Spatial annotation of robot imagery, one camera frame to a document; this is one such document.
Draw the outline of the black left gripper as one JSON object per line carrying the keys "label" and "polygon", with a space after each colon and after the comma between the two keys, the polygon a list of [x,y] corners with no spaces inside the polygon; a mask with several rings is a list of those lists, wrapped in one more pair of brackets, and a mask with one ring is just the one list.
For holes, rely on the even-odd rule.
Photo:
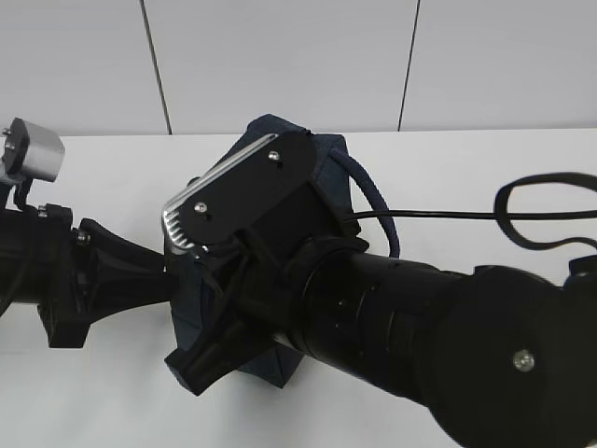
{"label": "black left gripper", "polygon": [[132,243],[91,218],[73,226],[72,210],[36,210],[43,241],[57,244],[49,286],[37,306],[51,348],[81,348],[95,322],[169,301],[179,287],[161,253]]}

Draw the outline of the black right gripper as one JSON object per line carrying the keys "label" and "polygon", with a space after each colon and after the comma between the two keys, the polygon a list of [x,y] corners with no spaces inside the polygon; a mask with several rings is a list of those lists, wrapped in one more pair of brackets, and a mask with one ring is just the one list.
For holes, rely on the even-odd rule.
{"label": "black right gripper", "polygon": [[232,371],[284,387],[304,355],[273,339],[270,322],[249,315],[240,304],[250,292],[271,292],[272,280],[251,287],[253,256],[236,250],[211,272],[201,257],[167,249],[166,268],[178,277],[171,299],[177,347],[165,362],[178,383],[199,396]]}

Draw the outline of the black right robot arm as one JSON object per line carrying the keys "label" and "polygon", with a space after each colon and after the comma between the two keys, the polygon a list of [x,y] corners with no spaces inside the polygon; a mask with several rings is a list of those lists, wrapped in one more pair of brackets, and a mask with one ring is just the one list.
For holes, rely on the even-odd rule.
{"label": "black right robot arm", "polygon": [[209,268],[224,288],[167,364],[194,394],[277,343],[426,407],[464,447],[596,441],[596,259],[562,286],[370,255],[358,238],[247,245]]}

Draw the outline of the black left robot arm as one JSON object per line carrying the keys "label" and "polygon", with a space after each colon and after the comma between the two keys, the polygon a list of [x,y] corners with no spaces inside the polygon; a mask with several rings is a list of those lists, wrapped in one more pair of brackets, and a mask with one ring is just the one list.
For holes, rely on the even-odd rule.
{"label": "black left robot arm", "polygon": [[73,224],[71,209],[35,208],[27,189],[2,185],[1,310],[35,306],[51,348],[80,349],[95,322],[171,300],[179,287],[161,253],[93,219]]}

